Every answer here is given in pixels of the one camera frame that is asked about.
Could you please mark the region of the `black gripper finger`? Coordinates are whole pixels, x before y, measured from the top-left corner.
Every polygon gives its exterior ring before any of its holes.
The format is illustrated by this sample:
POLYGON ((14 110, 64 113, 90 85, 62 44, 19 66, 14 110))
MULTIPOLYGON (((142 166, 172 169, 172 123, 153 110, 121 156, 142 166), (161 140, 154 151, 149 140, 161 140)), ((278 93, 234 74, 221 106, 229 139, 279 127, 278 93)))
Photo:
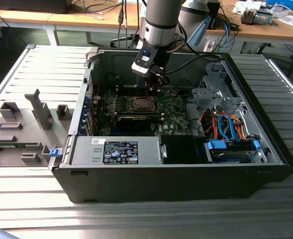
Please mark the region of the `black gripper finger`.
POLYGON ((155 80, 155 88, 159 89, 165 85, 168 85, 169 83, 170 83, 170 79, 167 76, 165 75, 157 76, 155 80))
POLYGON ((146 77, 146 86, 149 88, 150 91, 153 91, 156 88, 156 83, 158 78, 154 74, 150 74, 146 77))

